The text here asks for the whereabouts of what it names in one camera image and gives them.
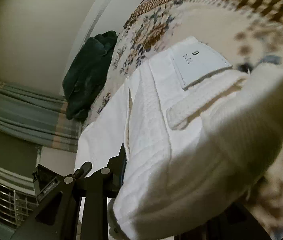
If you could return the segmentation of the dark green folded cloth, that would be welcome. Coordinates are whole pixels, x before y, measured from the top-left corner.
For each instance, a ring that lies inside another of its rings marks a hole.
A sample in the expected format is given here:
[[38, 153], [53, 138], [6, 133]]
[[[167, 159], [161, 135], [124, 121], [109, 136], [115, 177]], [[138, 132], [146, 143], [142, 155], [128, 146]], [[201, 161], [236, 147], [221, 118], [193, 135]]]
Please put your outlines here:
[[113, 30], [98, 34], [90, 37], [75, 56], [62, 83], [67, 119], [83, 122], [88, 117], [105, 85], [116, 42]]

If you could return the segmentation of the metal window grille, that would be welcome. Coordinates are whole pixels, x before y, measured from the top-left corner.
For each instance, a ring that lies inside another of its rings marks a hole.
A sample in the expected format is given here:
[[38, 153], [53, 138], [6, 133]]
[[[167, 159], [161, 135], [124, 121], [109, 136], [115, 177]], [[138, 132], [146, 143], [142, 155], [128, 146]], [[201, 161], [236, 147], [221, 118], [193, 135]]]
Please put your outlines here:
[[11, 228], [20, 227], [37, 207], [34, 196], [0, 183], [0, 222]]

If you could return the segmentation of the white pants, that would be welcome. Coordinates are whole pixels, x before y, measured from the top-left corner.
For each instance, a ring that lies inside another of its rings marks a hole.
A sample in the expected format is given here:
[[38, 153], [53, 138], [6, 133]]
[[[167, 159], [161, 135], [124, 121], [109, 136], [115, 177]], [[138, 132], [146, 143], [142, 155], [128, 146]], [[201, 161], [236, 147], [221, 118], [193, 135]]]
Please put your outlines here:
[[219, 215], [283, 144], [283, 67], [231, 68], [194, 37], [142, 63], [78, 141], [96, 171], [124, 146], [113, 219], [125, 239], [162, 239]]

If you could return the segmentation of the grey striped curtain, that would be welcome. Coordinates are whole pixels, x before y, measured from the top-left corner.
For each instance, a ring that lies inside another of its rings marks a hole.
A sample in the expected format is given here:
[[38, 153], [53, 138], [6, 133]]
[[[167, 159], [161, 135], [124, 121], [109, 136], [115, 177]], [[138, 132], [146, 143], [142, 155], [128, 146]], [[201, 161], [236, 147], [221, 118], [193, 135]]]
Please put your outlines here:
[[77, 152], [80, 123], [63, 96], [0, 80], [0, 131], [45, 147]]

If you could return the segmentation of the floral bed sheet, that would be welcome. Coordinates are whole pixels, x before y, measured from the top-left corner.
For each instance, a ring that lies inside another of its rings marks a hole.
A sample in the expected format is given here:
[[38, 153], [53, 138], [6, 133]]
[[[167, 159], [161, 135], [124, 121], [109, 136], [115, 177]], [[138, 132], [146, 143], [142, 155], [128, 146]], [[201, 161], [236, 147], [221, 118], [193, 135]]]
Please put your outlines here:
[[[138, 66], [193, 36], [235, 68], [270, 61], [283, 66], [283, 0], [148, 0], [120, 33], [107, 81], [85, 124], [94, 122]], [[245, 206], [272, 239], [283, 239], [283, 149]]]

